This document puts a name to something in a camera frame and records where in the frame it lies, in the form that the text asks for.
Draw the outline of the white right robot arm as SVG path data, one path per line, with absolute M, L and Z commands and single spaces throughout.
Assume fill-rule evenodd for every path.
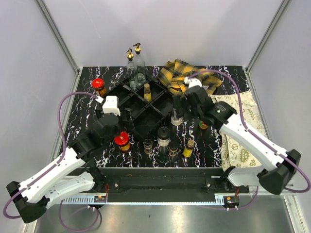
M 241 168 L 229 167 L 221 176 L 221 188 L 232 192 L 238 186 L 261 186 L 274 195 L 279 195 L 294 176 L 301 154 L 286 150 L 247 123 L 237 111 L 224 101 L 213 103 L 204 88 L 193 86 L 185 97 L 173 96 L 173 114 L 198 118 L 219 132 L 233 138 L 255 156 L 260 166 Z

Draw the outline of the yellow label bottle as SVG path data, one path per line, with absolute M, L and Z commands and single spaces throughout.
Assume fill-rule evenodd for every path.
M 152 94 L 151 94 L 151 88 L 150 85 L 148 83 L 144 84 L 144 99 L 147 102 L 151 102 L 152 101 Z
M 183 156 L 186 158 L 191 157 L 193 148 L 194 148 L 194 141 L 190 139 L 184 147 Z

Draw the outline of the clear oil bottle gold spout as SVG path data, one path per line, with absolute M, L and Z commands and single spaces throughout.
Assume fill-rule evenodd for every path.
M 142 86 L 146 82 L 146 74 L 145 74 L 145 61 L 141 56 L 141 44 L 138 42 L 133 45 L 134 51 L 136 53 L 135 56 L 135 65 L 138 72 L 138 86 Z

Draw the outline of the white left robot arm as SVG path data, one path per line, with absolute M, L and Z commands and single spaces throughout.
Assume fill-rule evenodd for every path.
M 6 189 L 24 223 L 31 223 L 54 204 L 81 192 L 101 192 L 105 178 L 91 166 L 82 174 L 61 181 L 75 169 L 87 164 L 103 150 L 107 140 L 119 136 L 133 122 L 132 111 L 103 114 L 85 132 L 79 133 L 68 147 L 45 168 L 23 182 L 10 182 Z

